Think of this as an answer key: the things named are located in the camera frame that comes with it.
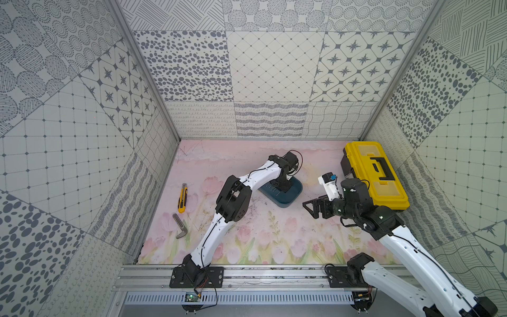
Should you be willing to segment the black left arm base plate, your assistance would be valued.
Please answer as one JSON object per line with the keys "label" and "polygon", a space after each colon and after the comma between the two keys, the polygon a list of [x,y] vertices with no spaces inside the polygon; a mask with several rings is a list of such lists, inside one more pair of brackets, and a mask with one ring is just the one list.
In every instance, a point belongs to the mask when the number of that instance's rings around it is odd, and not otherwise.
{"label": "black left arm base plate", "polygon": [[174,268],[170,279],[171,289],[221,288],[223,286],[224,268],[207,267]]}

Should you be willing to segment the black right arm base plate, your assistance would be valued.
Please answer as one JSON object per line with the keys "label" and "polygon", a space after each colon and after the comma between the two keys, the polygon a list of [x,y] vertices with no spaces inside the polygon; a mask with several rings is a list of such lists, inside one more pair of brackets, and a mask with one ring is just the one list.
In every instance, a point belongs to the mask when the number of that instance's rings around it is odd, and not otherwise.
{"label": "black right arm base plate", "polygon": [[352,288],[356,285],[351,280],[347,267],[328,264],[324,267],[330,288]]}

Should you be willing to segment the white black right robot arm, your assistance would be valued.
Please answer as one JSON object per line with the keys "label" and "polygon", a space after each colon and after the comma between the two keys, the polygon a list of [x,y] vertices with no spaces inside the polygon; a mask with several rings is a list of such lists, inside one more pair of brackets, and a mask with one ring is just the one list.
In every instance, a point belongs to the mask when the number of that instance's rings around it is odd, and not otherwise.
{"label": "white black right robot arm", "polygon": [[416,316],[495,316],[488,297],[478,297],[452,277],[417,241],[398,214],[374,204],[368,186],[358,178],[336,184],[328,173],[318,179],[326,195],[302,204],[314,218],[339,217],[367,232],[387,248],[419,282],[420,287],[390,273],[372,256],[361,252],[347,261],[347,281],[368,285],[387,294]]}

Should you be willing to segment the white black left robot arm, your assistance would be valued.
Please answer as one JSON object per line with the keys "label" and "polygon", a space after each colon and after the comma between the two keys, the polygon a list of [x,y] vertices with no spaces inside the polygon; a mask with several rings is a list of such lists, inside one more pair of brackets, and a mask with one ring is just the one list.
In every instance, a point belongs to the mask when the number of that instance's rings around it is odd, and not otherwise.
{"label": "white black left robot arm", "polygon": [[252,194],[261,191],[276,206],[289,207],[302,193],[302,183],[295,175],[303,165],[296,150],[285,155],[271,155],[259,168],[248,174],[227,178],[216,200],[215,215],[198,246],[178,266],[193,285],[201,285],[210,273],[212,257],[229,228],[248,211]]}

